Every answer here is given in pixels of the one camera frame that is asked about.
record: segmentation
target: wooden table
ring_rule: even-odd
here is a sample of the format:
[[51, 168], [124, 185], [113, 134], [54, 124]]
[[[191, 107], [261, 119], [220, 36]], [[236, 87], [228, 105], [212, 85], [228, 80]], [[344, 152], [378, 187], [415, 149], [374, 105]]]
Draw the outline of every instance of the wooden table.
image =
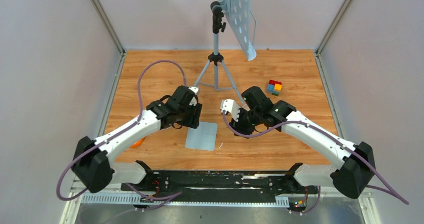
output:
[[[211, 52], [129, 51], [106, 132], [139, 114], [137, 79], [147, 65], [159, 59], [173, 60], [183, 67], [188, 85], [193, 85]], [[266, 90], [270, 79], [280, 81], [283, 86], [280, 95], [275, 97], [267, 94], [273, 102], [284, 100], [318, 125], [337, 134], [312, 51], [259, 50], [257, 58], [250, 62], [247, 62], [241, 50], [223, 50], [221, 54], [240, 93], [251, 86]], [[213, 69], [211, 65], [203, 76], [203, 83], [213, 84]], [[219, 78], [220, 87], [231, 86], [222, 69]], [[169, 63], [155, 65], [141, 81], [143, 106], [166, 94], [171, 95], [182, 83], [182, 75], [176, 66]], [[143, 160], [156, 170], [287, 170], [296, 162], [329, 164], [318, 152], [284, 133], [272, 131], [253, 139], [235, 137], [225, 126], [219, 109], [223, 99], [239, 102], [235, 92], [214, 91], [206, 86], [199, 88], [199, 101], [203, 104], [200, 120], [218, 123], [214, 151], [186, 149], [187, 128], [171, 128], [147, 136], [140, 147], [129, 148], [116, 161]]]

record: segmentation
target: yellow toy block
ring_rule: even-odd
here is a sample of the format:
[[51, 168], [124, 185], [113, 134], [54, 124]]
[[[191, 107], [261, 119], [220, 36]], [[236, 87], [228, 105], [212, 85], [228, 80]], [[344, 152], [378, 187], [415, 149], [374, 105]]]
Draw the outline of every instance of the yellow toy block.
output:
[[282, 88], [281, 84], [278, 84], [278, 83], [276, 83], [275, 86], [274, 86], [274, 90], [277, 91], [277, 92], [280, 92], [281, 88]]

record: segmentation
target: orange object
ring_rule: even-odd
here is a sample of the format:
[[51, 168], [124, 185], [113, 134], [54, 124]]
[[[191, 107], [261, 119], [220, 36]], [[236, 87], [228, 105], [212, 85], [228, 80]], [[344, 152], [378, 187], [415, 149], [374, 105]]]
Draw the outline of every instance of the orange object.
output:
[[131, 146], [131, 148], [138, 148], [142, 143], [143, 143], [143, 141], [145, 140], [146, 138], [144, 137], [144, 138], [142, 138], [140, 141], [138, 141], [138, 142], [136, 142], [136, 143], [134, 143], [132, 146]]

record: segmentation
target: white wall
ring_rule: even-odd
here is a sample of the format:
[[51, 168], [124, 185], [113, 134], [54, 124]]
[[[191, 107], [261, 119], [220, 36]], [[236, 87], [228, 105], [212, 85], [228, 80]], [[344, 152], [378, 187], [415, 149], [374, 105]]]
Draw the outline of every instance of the white wall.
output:
[[[100, 0], [125, 49], [213, 47], [214, 0]], [[257, 49], [315, 49], [343, 0], [252, 0]], [[239, 48], [228, 28], [220, 48]]]
[[96, 134], [118, 62], [90, 0], [0, 0], [1, 223], [59, 222], [56, 183]]
[[384, 224], [422, 223], [424, 0], [354, 0], [323, 53], [347, 138], [408, 201], [375, 191]]

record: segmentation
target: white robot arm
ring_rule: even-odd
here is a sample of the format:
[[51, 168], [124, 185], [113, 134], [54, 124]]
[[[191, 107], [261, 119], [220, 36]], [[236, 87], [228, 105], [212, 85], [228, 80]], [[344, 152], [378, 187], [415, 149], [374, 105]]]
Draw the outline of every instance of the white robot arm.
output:
[[[224, 114], [231, 114], [229, 126], [235, 130], [236, 136], [255, 137], [251, 134], [255, 126], [260, 124], [265, 124], [268, 128], [279, 126], [276, 128], [278, 131], [301, 140], [317, 150], [332, 164], [309, 166], [297, 163], [293, 165], [288, 175], [292, 175], [300, 186], [335, 187], [347, 197], [359, 197], [374, 174], [346, 148], [358, 153], [375, 167], [371, 146], [365, 142], [356, 145], [330, 133], [284, 101], [280, 100], [273, 104], [259, 87], [251, 87], [241, 96], [249, 110], [240, 108], [231, 99], [223, 100], [220, 107]], [[334, 139], [338, 140], [341, 146], [336, 144]]]
[[149, 104], [141, 118], [138, 115], [94, 140], [82, 138], [76, 147], [74, 159], [94, 145], [104, 144], [76, 162], [72, 171], [92, 193], [101, 191], [109, 184], [140, 183], [146, 175], [143, 163], [116, 163], [115, 159], [138, 140], [174, 123], [197, 128], [202, 110], [202, 105], [198, 103], [198, 91], [197, 87], [179, 86], [172, 96], [164, 96]]

